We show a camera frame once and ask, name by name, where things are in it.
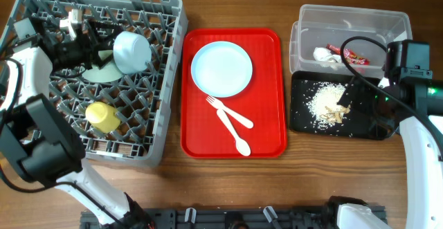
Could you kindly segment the light blue bowl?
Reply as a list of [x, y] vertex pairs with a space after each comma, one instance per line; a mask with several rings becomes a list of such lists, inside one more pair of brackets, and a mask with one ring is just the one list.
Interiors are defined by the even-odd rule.
[[133, 74], [147, 68], [152, 51], [144, 36], [124, 31], [114, 41], [113, 55], [116, 66], [122, 73]]

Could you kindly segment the pink plastic fork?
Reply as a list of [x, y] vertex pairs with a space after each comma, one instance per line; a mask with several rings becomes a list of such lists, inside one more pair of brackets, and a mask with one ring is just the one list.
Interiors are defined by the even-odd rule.
[[244, 117], [243, 115], [237, 113], [236, 111], [233, 111], [232, 109], [228, 108], [227, 106], [224, 105], [224, 103], [221, 100], [218, 100], [217, 98], [214, 98], [214, 97], [209, 95], [209, 96], [206, 97], [206, 101], [210, 105], [212, 105], [214, 108], [222, 109], [223, 111], [225, 111], [227, 114], [232, 116], [239, 123], [244, 125], [246, 128], [248, 128], [248, 129], [252, 129], [253, 128], [254, 124], [253, 124], [253, 122], [251, 120], [249, 120], [248, 118]]

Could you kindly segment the yellow cup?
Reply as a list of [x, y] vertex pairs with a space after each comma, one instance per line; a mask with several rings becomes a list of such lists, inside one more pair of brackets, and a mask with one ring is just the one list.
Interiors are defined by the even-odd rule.
[[121, 120], [116, 116], [117, 109], [104, 102], [93, 102], [85, 111], [86, 119], [102, 133], [109, 133], [118, 128]]

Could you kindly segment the green saucer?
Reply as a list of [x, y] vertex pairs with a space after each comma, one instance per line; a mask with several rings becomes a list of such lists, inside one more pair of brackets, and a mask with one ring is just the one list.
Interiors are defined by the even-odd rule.
[[95, 64], [92, 64], [91, 66], [92, 69], [86, 70], [82, 74], [82, 77], [90, 82], [94, 83], [113, 82], [119, 80], [124, 75], [116, 66], [114, 59], [111, 59], [102, 68], [99, 68]]

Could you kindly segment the white napkin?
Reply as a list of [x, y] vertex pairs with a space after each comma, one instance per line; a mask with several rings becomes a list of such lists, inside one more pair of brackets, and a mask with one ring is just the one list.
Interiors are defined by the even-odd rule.
[[319, 62], [341, 63], [341, 57], [333, 54], [330, 49], [315, 47], [313, 52], [314, 59]]

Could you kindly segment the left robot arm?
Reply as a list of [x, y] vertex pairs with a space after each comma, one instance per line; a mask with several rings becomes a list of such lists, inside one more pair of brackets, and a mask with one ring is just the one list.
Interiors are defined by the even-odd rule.
[[99, 53], [112, 48], [123, 27], [84, 20], [68, 27], [69, 39], [54, 30], [51, 22], [27, 17], [1, 46], [1, 153], [22, 180], [72, 196], [102, 228], [154, 228], [137, 202], [93, 169], [78, 132], [49, 99], [53, 73], [106, 65]]

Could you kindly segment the red snack wrapper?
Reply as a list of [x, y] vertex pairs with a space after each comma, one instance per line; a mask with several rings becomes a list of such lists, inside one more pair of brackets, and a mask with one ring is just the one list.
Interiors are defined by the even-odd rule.
[[[326, 45], [326, 49], [330, 50], [332, 55], [337, 55], [338, 59], [341, 60], [341, 49], [338, 46], [328, 44]], [[345, 48], [343, 55], [349, 64], [358, 64], [358, 65], [370, 64], [370, 61], [368, 59], [358, 56], [350, 49]]]

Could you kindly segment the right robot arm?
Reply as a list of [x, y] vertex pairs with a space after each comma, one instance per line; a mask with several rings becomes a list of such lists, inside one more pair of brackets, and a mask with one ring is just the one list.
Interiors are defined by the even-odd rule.
[[[442, 227], [442, 143], [415, 117], [399, 123], [407, 169], [407, 228]], [[344, 203], [338, 206], [335, 225], [339, 229], [386, 229], [367, 206]]]

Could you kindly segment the rice and food scraps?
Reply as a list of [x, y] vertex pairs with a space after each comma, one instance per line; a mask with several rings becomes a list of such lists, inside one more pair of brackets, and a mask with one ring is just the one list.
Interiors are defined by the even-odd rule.
[[307, 98], [307, 109], [314, 119], [314, 131], [325, 131], [335, 125], [342, 125], [345, 116], [350, 112], [351, 106], [338, 103], [345, 93], [347, 85], [330, 82], [314, 84], [313, 96]]

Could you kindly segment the white plastic spoon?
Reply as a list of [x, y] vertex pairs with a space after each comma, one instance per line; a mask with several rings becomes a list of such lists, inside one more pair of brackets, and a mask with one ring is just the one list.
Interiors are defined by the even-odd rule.
[[217, 116], [224, 124], [224, 126], [227, 128], [227, 130], [230, 132], [230, 134], [233, 136], [235, 140], [236, 150], [243, 156], [250, 156], [251, 148], [249, 147], [248, 143], [238, 135], [234, 126], [232, 125], [228, 116], [226, 115], [226, 112], [221, 109], [218, 109]]

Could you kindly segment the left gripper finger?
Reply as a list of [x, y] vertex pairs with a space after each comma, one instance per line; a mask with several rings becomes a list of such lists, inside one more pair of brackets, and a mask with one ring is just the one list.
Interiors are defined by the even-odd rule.
[[123, 31], [123, 27], [119, 24], [108, 24], [108, 23], [102, 23], [102, 22], [98, 22], [98, 21], [88, 21], [87, 23], [94, 30], [107, 29], [107, 30], [115, 30], [116, 32]]
[[95, 66], [105, 66], [113, 58], [114, 37], [91, 40], [91, 63]]

